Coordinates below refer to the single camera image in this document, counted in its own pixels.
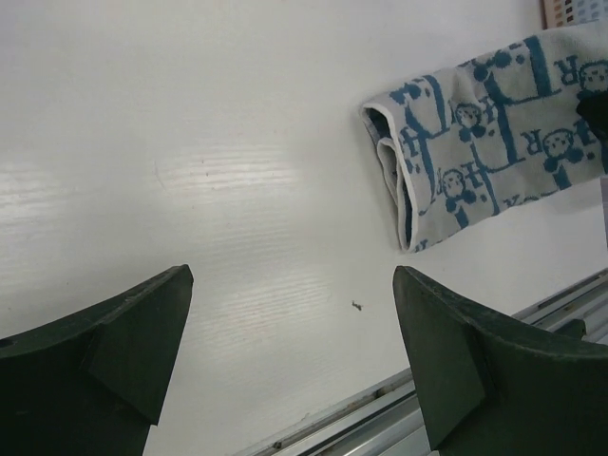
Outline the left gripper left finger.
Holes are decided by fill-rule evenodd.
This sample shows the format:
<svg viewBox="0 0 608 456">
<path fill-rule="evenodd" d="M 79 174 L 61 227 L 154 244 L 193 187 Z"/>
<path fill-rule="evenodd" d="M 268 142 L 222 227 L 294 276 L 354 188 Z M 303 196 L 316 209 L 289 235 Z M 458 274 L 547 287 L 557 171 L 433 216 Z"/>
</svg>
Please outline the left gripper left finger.
<svg viewBox="0 0 608 456">
<path fill-rule="evenodd" d="M 1 340 L 4 455 L 141 455 L 157 425 L 193 293 L 174 266 Z"/>
</svg>

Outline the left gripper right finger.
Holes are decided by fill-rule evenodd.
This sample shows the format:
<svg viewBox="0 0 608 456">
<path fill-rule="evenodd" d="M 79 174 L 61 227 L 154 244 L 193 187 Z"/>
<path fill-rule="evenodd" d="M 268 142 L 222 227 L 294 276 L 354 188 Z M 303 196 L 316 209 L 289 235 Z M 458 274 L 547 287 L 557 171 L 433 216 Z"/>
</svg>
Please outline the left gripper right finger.
<svg viewBox="0 0 608 456">
<path fill-rule="evenodd" d="M 407 266 L 392 288 L 432 450 L 603 455 L 607 350 L 523 323 Z"/>
</svg>

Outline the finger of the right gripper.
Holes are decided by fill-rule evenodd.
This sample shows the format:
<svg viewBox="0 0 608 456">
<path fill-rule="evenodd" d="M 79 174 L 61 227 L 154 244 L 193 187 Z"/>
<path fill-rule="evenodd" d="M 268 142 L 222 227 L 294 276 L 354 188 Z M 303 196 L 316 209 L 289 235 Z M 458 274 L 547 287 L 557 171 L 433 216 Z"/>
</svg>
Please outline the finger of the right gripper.
<svg viewBox="0 0 608 456">
<path fill-rule="evenodd" d="M 593 134 L 607 142 L 608 94 L 606 91 L 585 95 L 577 105 L 577 113 L 588 123 Z"/>
</svg>

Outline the white blue print towel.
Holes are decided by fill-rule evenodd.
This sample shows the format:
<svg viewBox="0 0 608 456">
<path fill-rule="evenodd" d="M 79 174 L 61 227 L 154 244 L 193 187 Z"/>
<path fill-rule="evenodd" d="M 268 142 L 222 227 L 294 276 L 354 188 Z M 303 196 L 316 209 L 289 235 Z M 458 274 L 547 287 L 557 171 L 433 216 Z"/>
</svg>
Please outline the white blue print towel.
<svg viewBox="0 0 608 456">
<path fill-rule="evenodd" d="M 607 89 L 607 24 L 551 28 L 409 79 L 362 105 L 397 210 L 419 253 L 484 219 L 607 172 L 577 108 Z"/>
</svg>

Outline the right white plastic basket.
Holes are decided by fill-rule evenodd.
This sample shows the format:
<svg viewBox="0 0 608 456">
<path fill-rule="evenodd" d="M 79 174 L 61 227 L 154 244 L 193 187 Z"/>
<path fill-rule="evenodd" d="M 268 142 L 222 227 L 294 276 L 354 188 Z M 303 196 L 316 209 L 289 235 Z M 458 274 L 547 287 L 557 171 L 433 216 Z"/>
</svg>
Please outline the right white plastic basket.
<svg viewBox="0 0 608 456">
<path fill-rule="evenodd" d="M 541 0 L 547 29 L 586 24 L 607 18 L 607 0 Z"/>
</svg>

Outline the aluminium mounting rail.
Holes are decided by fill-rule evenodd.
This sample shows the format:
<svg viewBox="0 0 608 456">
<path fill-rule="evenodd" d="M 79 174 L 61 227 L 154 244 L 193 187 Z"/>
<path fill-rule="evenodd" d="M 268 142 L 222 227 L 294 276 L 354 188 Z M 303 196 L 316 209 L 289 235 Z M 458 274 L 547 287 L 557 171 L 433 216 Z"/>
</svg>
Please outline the aluminium mounting rail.
<svg viewBox="0 0 608 456">
<path fill-rule="evenodd" d="M 410 267 L 393 276 L 409 366 L 253 455 L 603 455 L 607 274 L 513 315 Z"/>
</svg>

